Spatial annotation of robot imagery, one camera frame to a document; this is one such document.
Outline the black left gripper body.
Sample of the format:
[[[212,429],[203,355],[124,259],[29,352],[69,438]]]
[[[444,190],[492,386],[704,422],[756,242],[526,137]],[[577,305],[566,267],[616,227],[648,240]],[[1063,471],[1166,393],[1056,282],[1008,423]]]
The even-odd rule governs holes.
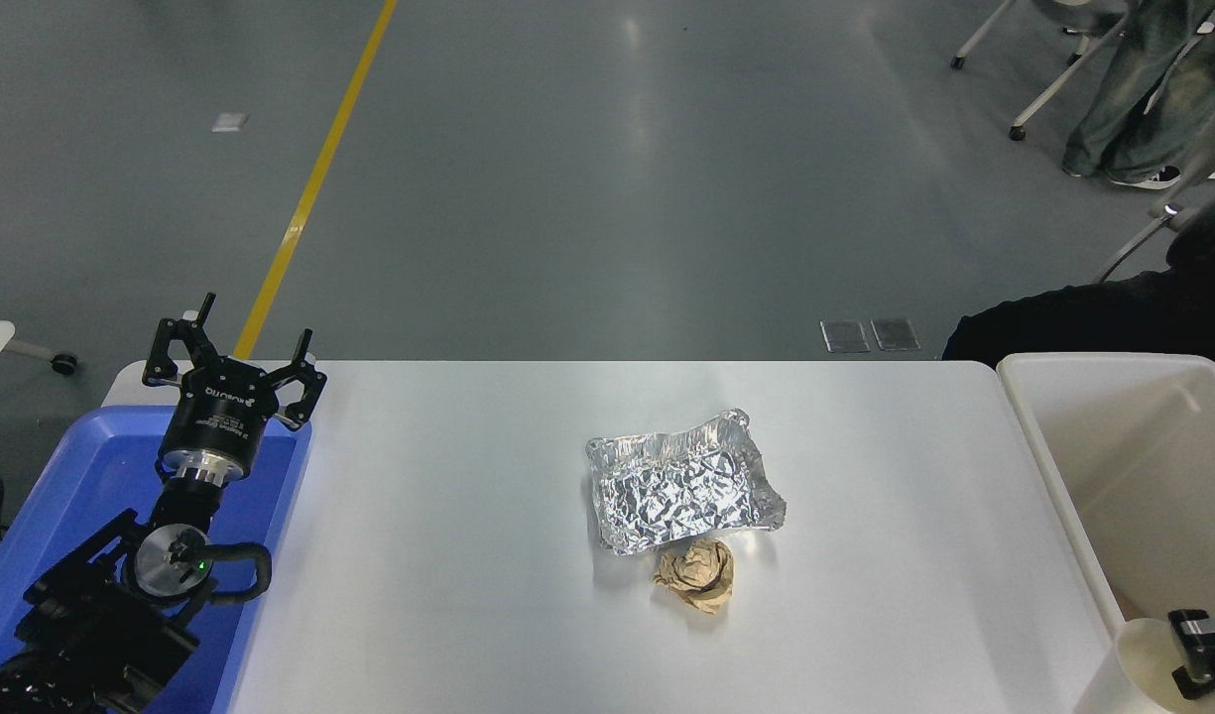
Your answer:
[[[180,464],[186,453],[202,450],[231,464],[255,461],[264,430],[278,407],[267,372],[221,357],[191,367],[180,390],[159,448],[163,464]]]

